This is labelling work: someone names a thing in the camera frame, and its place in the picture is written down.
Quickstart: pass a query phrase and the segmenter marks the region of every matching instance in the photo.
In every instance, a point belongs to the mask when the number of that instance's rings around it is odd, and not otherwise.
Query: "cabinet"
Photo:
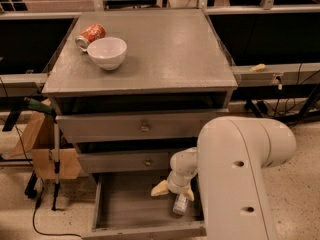
[[[99,68],[74,42],[94,23],[127,42],[127,57],[114,71]],[[227,112],[235,88],[201,10],[83,13],[43,89],[97,182],[93,230],[83,238],[204,235],[199,198],[178,218],[175,195],[152,198],[150,191],[167,177],[170,156],[195,146],[202,126]]]

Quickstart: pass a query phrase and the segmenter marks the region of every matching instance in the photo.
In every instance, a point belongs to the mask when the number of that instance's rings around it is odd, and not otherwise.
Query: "drawer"
[[[197,137],[215,112],[58,116],[69,143]]]
[[[150,171],[170,168],[169,152],[103,152],[78,154],[82,169],[88,173]]]
[[[172,212],[175,194],[151,197],[168,170],[99,174],[92,232],[82,239],[179,239],[204,236],[200,197],[184,216]]]

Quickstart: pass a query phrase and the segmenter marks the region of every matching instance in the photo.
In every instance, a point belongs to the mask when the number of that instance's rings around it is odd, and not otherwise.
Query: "open drawer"
[[[168,170],[113,172],[98,175],[92,232],[83,239],[179,239],[204,236],[199,191],[184,216],[172,212],[175,194],[151,197],[151,189]]]

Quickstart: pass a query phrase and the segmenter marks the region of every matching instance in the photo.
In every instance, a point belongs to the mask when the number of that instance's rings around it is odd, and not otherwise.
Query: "can lid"
[[[81,35],[75,38],[75,42],[83,50],[86,50],[88,45],[90,44],[90,42]]]

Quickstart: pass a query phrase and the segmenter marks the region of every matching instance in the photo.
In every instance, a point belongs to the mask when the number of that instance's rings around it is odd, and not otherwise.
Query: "can in drawer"
[[[83,52],[86,52],[89,44],[97,39],[104,38],[105,36],[106,31],[103,26],[100,24],[93,24],[78,35],[75,38],[75,42]]]

